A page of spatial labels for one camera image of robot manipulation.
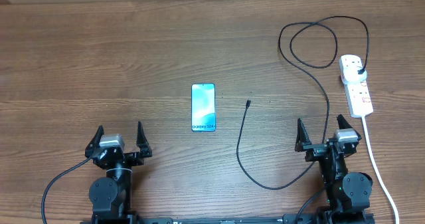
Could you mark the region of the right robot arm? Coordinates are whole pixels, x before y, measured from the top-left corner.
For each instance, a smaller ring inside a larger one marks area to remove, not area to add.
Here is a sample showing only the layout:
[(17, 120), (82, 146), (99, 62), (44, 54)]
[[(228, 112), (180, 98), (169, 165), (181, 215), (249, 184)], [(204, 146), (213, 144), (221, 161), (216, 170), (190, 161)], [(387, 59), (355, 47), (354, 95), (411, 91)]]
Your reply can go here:
[(297, 121), (297, 138), (295, 151), (305, 152), (307, 162), (318, 162), (323, 178), (324, 188), (312, 199), (325, 192), (328, 205), (317, 208), (310, 216), (295, 217), (296, 223), (362, 223), (375, 222), (372, 214), (367, 214), (370, 207), (369, 197), (373, 180), (363, 172), (349, 172), (345, 158), (357, 152), (361, 135), (346, 121), (342, 115), (337, 117), (339, 129), (325, 143), (313, 144), (301, 120)]

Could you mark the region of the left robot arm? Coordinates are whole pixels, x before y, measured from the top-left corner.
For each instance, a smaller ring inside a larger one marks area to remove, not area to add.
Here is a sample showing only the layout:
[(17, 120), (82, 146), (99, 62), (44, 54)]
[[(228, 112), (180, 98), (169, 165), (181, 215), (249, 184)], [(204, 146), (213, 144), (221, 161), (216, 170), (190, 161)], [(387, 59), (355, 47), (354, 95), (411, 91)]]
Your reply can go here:
[(100, 126), (86, 146), (85, 156), (106, 171), (89, 189), (92, 202), (92, 223), (142, 223), (142, 218), (131, 207), (132, 177), (135, 166), (142, 166), (152, 156), (151, 147), (137, 123), (136, 152), (124, 152), (120, 134), (106, 135)]

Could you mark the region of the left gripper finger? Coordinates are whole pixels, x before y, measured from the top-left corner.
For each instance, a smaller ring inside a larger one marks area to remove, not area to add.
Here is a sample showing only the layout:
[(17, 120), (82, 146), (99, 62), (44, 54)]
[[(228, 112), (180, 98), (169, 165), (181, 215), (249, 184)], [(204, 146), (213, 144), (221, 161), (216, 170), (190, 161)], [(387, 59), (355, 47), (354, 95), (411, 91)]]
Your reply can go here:
[(89, 144), (86, 146), (86, 152), (93, 152), (97, 147), (100, 146), (100, 139), (104, 135), (103, 126), (100, 125)]
[(143, 126), (140, 121), (137, 123), (136, 146), (140, 149), (141, 153), (151, 153), (151, 147), (147, 141), (147, 138), (145, 137)]

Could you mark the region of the Samsung Galaxy smartphone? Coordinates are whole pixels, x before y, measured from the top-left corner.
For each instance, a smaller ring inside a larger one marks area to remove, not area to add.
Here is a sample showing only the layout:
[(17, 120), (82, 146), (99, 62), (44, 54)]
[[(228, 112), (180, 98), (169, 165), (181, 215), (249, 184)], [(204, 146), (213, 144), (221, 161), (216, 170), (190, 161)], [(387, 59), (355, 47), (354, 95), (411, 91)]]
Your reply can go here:
[(191, 86), (191, 129), (193, 132), (216, 130), (215, 85), (213, 83)]

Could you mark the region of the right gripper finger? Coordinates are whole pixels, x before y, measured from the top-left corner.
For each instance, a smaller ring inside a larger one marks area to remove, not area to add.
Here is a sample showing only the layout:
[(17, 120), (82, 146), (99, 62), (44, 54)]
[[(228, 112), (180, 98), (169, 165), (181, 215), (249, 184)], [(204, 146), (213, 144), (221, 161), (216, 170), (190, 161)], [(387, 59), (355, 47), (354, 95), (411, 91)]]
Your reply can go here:
[(300, 118), (297, 119), (297, 130), (295, 151), (306, 151), (311, 145), (311, 140)]
[(349, 123), (348, 121), (346, 121), (346, 119), (343, 117), (342, 114), (337, 116), (337, 121), (338, 121), (338, 125), (339, 125), (339, 129), (340, 130), (347, 130), (347, 129), (352, 129), (356, 135), (357, 135), (357, 139), (360, 140), (361, 139), (361, 135), (360, 133), (358, 133), (358, 131), (356, 131)]

